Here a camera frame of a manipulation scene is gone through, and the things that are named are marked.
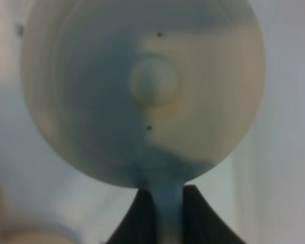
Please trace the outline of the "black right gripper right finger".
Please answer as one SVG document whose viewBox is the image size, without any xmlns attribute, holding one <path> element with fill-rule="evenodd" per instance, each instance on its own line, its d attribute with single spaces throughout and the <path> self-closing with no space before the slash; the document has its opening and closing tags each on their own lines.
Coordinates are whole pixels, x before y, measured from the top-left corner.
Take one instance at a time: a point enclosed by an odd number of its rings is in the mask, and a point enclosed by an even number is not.
<svg viewBox="0 0 305 244">
<path fill-rule="evenodd" d="M 245 244 L 217 215 L 195 185 L 183 189 L 184 243 Z"/>
</svg>

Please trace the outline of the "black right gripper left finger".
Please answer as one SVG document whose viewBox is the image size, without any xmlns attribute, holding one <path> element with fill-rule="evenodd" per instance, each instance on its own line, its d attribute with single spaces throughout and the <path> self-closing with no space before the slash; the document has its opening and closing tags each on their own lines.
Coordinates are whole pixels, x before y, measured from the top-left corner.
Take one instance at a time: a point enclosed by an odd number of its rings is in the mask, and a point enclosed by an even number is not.
<svg viewBox="0 0 305 244">
<path fill-rule="evenodd" d="M 130 209 L 107 244 L 156 244 L 155 207 L 147 190 L 138 190 Z"/>
</svg>

